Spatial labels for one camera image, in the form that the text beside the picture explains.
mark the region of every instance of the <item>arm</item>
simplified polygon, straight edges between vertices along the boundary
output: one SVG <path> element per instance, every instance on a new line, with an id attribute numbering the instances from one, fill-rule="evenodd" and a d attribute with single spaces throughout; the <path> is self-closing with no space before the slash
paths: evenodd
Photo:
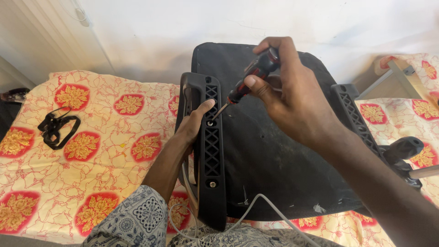
<path id="1" fill-rule="evenodd" d="M 435 246 L 439 210 L 340 123 L 314 73 L 301 64 L 290 37 L 266 38 L 253 52 L 269 46 L 279 49 L 281 76 L 269 77 L 269 83 L 248 76 L 245 84 L 265 103 L 271 119 L 289 137 L 318 152 L 339 171 L 396 246 Z M 270 84 L 282 85 L 282 95 L 277 95 Z"/>
<path id="2" fill-rule="evenodd" d="M 214 104 L 213 99 L 207 100 L 190 116 L 183 118 L 177 132 L 166 143 L 142 182 L 142 185 L 157 191 L 166 203 L 171 198 L 183 158 L 192 152 L 192 143 L 197 138 L 203 115 Z"/>

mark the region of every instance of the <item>left hand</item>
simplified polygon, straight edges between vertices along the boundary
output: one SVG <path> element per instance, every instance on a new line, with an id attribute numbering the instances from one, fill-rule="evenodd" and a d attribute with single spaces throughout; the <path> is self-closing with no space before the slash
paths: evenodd
<path id="1" fill-rule="evenodd" d="M 200 130 L 201 120 L 203 115 L 208 112 L 215 105 L 215 100 L 209 99 L 204 101 L 195 111 L 191 112 L 190 116 L 186 116 L 180 123 L 177 132 L 174 136 L 183 138 L 189 144 L 192 144 L 197 138 Z"/>

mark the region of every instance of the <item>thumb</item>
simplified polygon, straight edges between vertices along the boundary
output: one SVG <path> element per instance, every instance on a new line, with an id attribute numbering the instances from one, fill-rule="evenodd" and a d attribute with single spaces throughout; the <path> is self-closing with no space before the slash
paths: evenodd
<path id="1" fill-rule="evenodd" d="M 244 79 L 244 83 L 258 98 L 264 101 L 265 104 L 271 105 L 276 100 L 271 86 L 261 78 L 249 75 Z"/>

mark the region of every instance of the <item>floral bedspread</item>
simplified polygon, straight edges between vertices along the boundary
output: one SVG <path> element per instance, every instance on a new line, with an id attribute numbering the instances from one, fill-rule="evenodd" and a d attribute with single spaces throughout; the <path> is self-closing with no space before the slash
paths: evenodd
<path id="1" fill-rule="evenodd" d="M 438 69 L 437 57 L 424 58 Z M 437 84 L 436 70 L 415 68 L 422 80 Z M 139 83 L 88 71 L 51 73 L 34 88 L 0 143 L 0 233 L 81 243 L 141 183 L 163 145 L 173 135 L 179 86 Z M 64 148 L 43 143 L 37 126 L 50 111 L 69 105 L 81 125 Z M 379 144 L 416 136 L 425 142 L 413 167 L 438 163 L 439 108 L 428 101 L 375 99 L 357 106 Z M 73 122 L 60 133 L 65 136 Z M 424 196 L 439 205 L 439 178 L 421 179 Z M 177 181 L 168 208 L 189 204 Z M 175 225 L 194 225 L 190 212 L 174 207 Z M 344 246 L 394 246 L 375 219 L 353 211 L 292 220 L 302 231 Z M 284 222 L 253 222 L 263 229 L 289 228 Z M 175 231 L 168 223 L 168 235 Z"/>

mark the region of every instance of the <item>hand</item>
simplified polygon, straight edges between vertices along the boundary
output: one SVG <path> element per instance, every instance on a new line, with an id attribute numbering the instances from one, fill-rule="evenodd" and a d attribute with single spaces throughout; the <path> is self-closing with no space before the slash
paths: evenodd
<path id="1" fill-rule="evenodd" d="M 302 65 L 290 37 L 268 37 L 253 52 L 259 54 L 270 46 L 279 49 L 281 76 L 266 82 L 250 75 L 244 83 L 260 98 L 270 118 L 292 139 L 313 149 L 325 137 L 343 129 L 317 82 L 314 72 Z M 273 86 L 282 87 L 281 95 Z"/>
<path id="2" fill-rule="evenodd" d="M 192 144 L 197 138 L 200 130 L 203 115 L 215 105 L 215 100 L 209 99 L 204 101 L 190 116 L 185 116 L 178 127 L 174 136 L 182 138 L 189 144 Z"/>

